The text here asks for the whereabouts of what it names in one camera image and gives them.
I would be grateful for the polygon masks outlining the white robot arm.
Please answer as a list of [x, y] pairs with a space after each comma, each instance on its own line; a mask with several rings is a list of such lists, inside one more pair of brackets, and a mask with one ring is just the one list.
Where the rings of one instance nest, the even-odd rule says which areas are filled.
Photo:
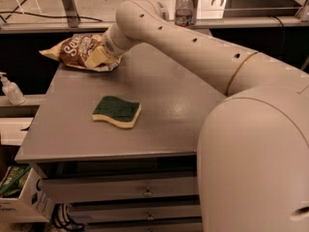
[[226, 95], [198, 140], [203, 231], [308, 232], [308, 74], [171, 24], [164, 10], [158, 2], [122, 3], [101, 55], [150, 44]]

